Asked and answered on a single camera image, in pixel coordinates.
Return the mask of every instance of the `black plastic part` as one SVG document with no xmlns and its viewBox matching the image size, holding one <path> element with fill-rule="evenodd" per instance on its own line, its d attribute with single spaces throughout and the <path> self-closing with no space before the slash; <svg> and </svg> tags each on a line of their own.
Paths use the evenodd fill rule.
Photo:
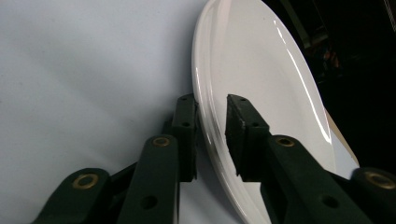
<svg viewBox="0 0 396 224">
<path fill-rule="evenodd" d="M 116 223 L 127 194 L 137 163 L 134 163 L 111 176 L 112 200 L 107 209 L 104 223 Z"/>
<path fill-rule="evenodd" d="M 352 196 L 375 223 L 396 223 L 396 176 L 375 168 L 356 169 Z"/>
<path fill-rule="evenodd" d="M 117 223 L 177 223 L 178 198 L 177 140 L 154 136 L 143 148 Z"/>
<path fill-rule="evenodd" d="M 266 159 L 288 201 L 283 223 L 372 223 L 297 139 L 274 135 L 268 143 Z"/>
<path fill-rule="evenodd" d="M 52 193 L 33 224 L 103 223 L 102 215 L 110 200 L 110 177 L 106 171 L 79 170 Z"/>
<path fill-rule="evenodd" d="M 197 176 L 195 161 L 195 120 L 196 103 L 194 100 L 194 95 L 188 94 L 179 97 L 177 99 L 177 107 L 172 120 L 171 134 L 177 139 L 178 142 L 181 182 L 191 182 Z"/>
<path fill-rule="evenodd" d="M 227 96 L 227 145 L 237 174 L 246 182 L 262 180 L 262 170 L 266 165 L 262 149 L 265 139 L 271 135 L 269 129 L 248 99 L 231 94 Z"/>
</svg>

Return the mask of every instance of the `white surface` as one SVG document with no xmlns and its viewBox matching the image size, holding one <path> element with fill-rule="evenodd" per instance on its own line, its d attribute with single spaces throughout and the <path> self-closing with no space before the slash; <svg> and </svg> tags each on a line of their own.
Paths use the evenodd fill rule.
<svg viewBox="0 0 396 224">
<path fill-rule="evenodd" d="M 146 139 L 160 133 L 174 112 L 177 97 L 192 92 L 191 45 L 204 5 L 1 1 L 1 224 L 33 221 L 76 170 L 114 174 L 138 160 Z M 200 214 L 232 223 L 217 222 L 213 213 L 224 210 L 224 202 L 211 191 L 191 193 L 202 186 L 182 185 L 188 196 L 181 209 L 199 198 L 206 200 Z M 180 223 L 204 223 L 189 216 L 194 212 L 184 213 Z M 202 217 L 205 223 L 209 217 Z"/>
<path fill-rule="evenodd" d="M 272 134 L 299 139 L 335 172 L 332 139 L 318 89 L 290 33 L 262 1 L 211 0 L 197 23 L 192 72 L 209 155 L 246 223 L 269 223 L 259 184 L 237 177 L 225 140 L 226 97 L 246 97 Z"/>
</svg>

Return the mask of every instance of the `dark background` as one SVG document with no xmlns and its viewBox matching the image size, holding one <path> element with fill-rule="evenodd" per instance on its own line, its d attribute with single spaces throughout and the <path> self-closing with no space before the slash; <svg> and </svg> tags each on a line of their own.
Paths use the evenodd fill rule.
<svg viewBox="0 0 396 224">
<path fill-rule="evenodd" d="M 299 45 L 325 108 L 360 166 L 396 175 L 395 2 L 263 2 L 284 22 Z M 288 4 L 294 17 L 287 10 Z M 295 15 L 308 38 L 298 32 Z"/>
</svg>

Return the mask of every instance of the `white plate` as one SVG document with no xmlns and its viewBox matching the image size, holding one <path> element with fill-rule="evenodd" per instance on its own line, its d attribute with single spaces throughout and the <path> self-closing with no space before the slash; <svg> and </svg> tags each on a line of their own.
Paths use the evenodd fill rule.
<svg viewBox="0 0 396 224">
<path fill-rule="evenodd" d="M 289 31 L 260 0 L 209 1 L 197 22 L 192 53 L 194 94 L 209 155 L 246 223 L 270 223 L 257 183 L 243 183 L 225 140 L 226 97 L 244 96 L 272 134 L 299 139 L 335 172 L 328 122 L 309 68 Z"/>
</svg>

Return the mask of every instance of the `white backdrop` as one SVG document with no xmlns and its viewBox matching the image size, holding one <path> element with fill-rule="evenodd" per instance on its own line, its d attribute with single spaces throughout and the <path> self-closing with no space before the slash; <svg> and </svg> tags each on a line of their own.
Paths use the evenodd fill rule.
<svg viewBox="0 0 396 224">
<path fill-rule="evenodd" d="M 0 2 L 1 224 L 33 221 L 76 170 L 114 174 L 138 160 L 177 98 L 192 92 L 192 37 L 204 5 Z M 217 223 L 225 210 L 230 217 L 220 220 L 238 223 L 208 172 L 182 185 L 180 223 Z M 214 191 L 205 191 L 207 181 Z M 199 211 L 209 204 L 214 209 Z"/>
</svg>

